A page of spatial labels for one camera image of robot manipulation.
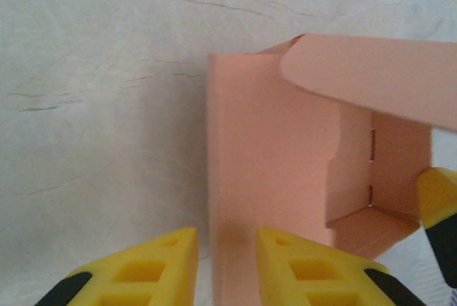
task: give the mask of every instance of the box flap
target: box flap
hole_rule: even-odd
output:
[[[306,34],[281,70],[312,93],[457,131],[457,44]]]

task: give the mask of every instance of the white surface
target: white surface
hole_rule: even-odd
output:
[[[196,305],[210,305],[209,52],[257,51],[312,31],[457,40],[457,0],[0,0],[0,7],[2,306],[33,305],[78,265],[184,225],[200,230],[206,258]],[[449,162],[451,152],[437,155]],[[385,257],[395,266],[401,256]]]

